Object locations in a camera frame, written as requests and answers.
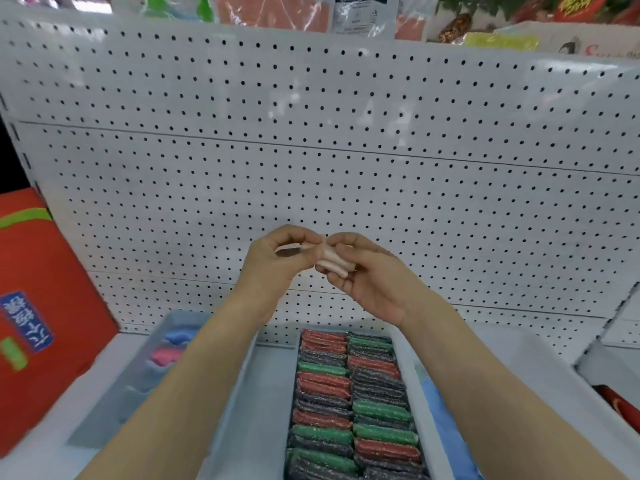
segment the person's left hand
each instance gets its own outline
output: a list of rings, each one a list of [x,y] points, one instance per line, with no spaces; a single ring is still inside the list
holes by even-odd
[[[254,241],[244,258],[236,287],[230,298],[242,302],[259,324],[267,323],[291,281],[300,271],[313,267],[321,258],[323,247],[314,246],[290,257],[277,256],[284,244],[311,242],[321,244],[322,236],[310,229],[286,225]]]

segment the green packet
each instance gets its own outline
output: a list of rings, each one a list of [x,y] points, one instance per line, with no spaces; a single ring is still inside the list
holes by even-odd
[[[311,362],[298,362],[298,370],[302,372],[315,372],[317,374],[331,374],[332,376],[347,376],[349,371],[344,367],[334,365],[320,365]]]
[[[393,350],[393,344],[386,342],[379,342],[377,340],[357,339],[356,337],[349,337],[349,343],[351,345],[359,345],[361,347],[375,347],[377,349]]]
[[[357,414],[370,416],[372,418],[394,419],[396,421],[409,422],[413,418],[411,412],[400,406],[374,403],[363,399],[358,399],[353,402],[353,411]]]
[[[358,471],[358,466],[355,464],[355,462],[343,456],[338,456],[331,453],[323,453],[321,451],[305,450],[303,448],[288,448],[287,462],[296,457],[304,458],[305,460],[309,460],[316,465],[322,465],[323,467],[332,468],[339,472],[357,473]]]
[[[364,440],[384,441],[401,445],[418,445],[418,434],[403,429],[385,428],[371,424],[354,424],[353,434]]]
[[[318,428],[316,426],[295,424],[291,427],[290,431],[294,435],[311,438],[312,440],[324,440],[345,445],[353,443],[353,433],[348,429]]]

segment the person's right hand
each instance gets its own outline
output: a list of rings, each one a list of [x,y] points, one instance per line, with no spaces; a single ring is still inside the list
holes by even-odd
[[[380,320],[400,327],[407,316],[439,298],[400,259],[361,234],[333,234],[327,244],[335,246],[341,258],[356,263],[356,271],[341,278],[322,266],[316,265],[316,270]]]

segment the hand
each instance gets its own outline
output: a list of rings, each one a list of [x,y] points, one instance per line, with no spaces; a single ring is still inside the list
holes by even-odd
[[[300,271],[309,269],[322,257],[322,246],[301,251],[291,257],[279,257],[275,250],[293,242],[322,243],[322,236],[304,227],[286,225],[254,241],[244,258],[240,277],[229,299],[242,303],[257,324],[267,323],[278,300]]]
[[[322,266],[316,270],[380,320],[400,327],[407,316],[427,306],[429,298],[439,298],[400,259],[361,234],[333,234],[327,244],[335,246],[341,258],[356,263],[356,271],[343,279]]]

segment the blue label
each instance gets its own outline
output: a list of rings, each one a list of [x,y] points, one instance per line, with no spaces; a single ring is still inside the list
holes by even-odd
[[[22,291],[0,296],[0,307],[34,352],[53,343],[53,334]]]

